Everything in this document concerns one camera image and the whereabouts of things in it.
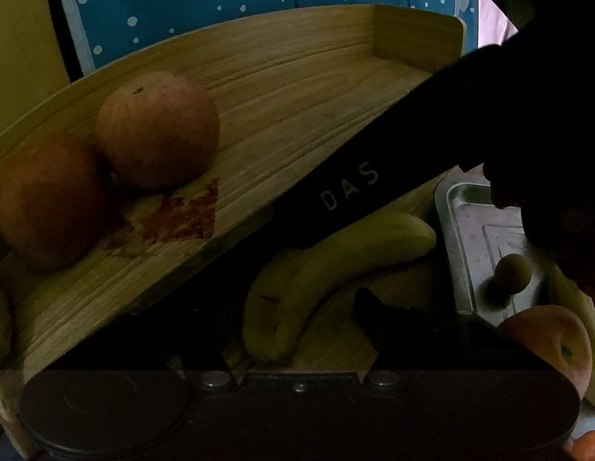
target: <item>orange object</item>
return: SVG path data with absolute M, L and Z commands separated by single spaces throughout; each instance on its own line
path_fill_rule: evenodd
M 583 398 L 592 374 L 592 347 L 585 326 L 569 309 L 531 307 L 498 328 L 564 374 Z
M 73 135 L 27 147 L 0 166 L 0 232 L 34 267 L 54 269 L 84 255 L 111 204 L 109 168 Z
M 595 430 L 584 433 L 565 449 L 576 461 L 595 461 Z
M 523 291 L 532 279 L 532 268 L 525 256 L 508 254 L 500 259 L 493 274 L 494 282 L 502 294 L 513 296 Z
M 149 191 L 185 184 L 212 163 L 220 124 L 210 94 L 169 72 L 151 72 L 114 91 L 96 135 L 124 182 Z

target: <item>metal bolt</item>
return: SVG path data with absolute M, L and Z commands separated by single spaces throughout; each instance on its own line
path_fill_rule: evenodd
M 201 374 L 201 383 L 210 388 L 220 388 L 231 381 L 231 375 L 227 371 L 206 371 Z
M 306 388 L 308 388 L 308 386 L 306 385 L 306 383 L 295 383 L 293 384 L 293 390 L 296 391 L 297 393 L 302 393 L 306 391 Z
M 376 386 L 393 386 L 400 381 L 400 377 L 391 371 L 372 371 L 369 378 L 370 382 Z

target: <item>pink fabric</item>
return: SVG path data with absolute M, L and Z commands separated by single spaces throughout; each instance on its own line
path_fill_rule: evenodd
M 479 46 L 501 45 L 517 28 L 491 0 L 479 0 Z

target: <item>wood grain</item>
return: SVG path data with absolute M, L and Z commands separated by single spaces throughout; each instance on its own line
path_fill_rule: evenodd
M 47 0 L 0 0 L 0 133 L 69 84 Z
M 413 12 L 432 19 L 429 12 Z M 455 18 L 446 19 L 449 26 L 457 25 Z M 438 16 L 434 25 L 440 26 Z M 219 182 L 211 240 L 140 244 L 137 254 L 123 254 L 108 250 L 106 237 L 71 268 L 50 274 L 27 268 L 11 254 L 0 262 L 0 282 L 15 307 L 10 367 L 23 369 L 24 382 L 143 294 L 148 300 L 166 294 L 267 221 L 267 206 L 276 196 L 429 76 L 374 56 L 374 35 L 372 5 L 307 8 L 227 22 L 102 68 L 4 131 L 0 160 L 59 131 L 89 138 L 94 116 L 110 92 L 159 69 L 203 83 L 215 98 L 222 125 L 212 168 L 174 193 L 188 200 Z M 449 40 L 452 35 L 441 34 Z M 137 224 L 160 201 L 160 195 L 138 198 L 127 203 L 124 216 Z
M 412 10 L 374 8 L 375 55 L 429 72 L 454 63 L 463 52 L 466 23 L 435 12 L 423 19 Z

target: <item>cutting board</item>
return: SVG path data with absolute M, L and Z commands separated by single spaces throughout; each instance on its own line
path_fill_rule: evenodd
M 274 198 L 457 60 L 463 37 L 461 20 L 409 8 L 270 13 L 143 49 L 37 106 L 0 134 L 0 161 L 56 132 L 91 139 L 103 100 L 152 70 L 203 83 L 219 108 L 221 134 L 204 176 L 171 194 L 125 198 L 120 219 L 75 265 L 36 272 L 0 246 L 0 282 L 15 317 L 8 368 L 20 369 L 28 381 L 117 315 L 154 303 L 266 223 Z

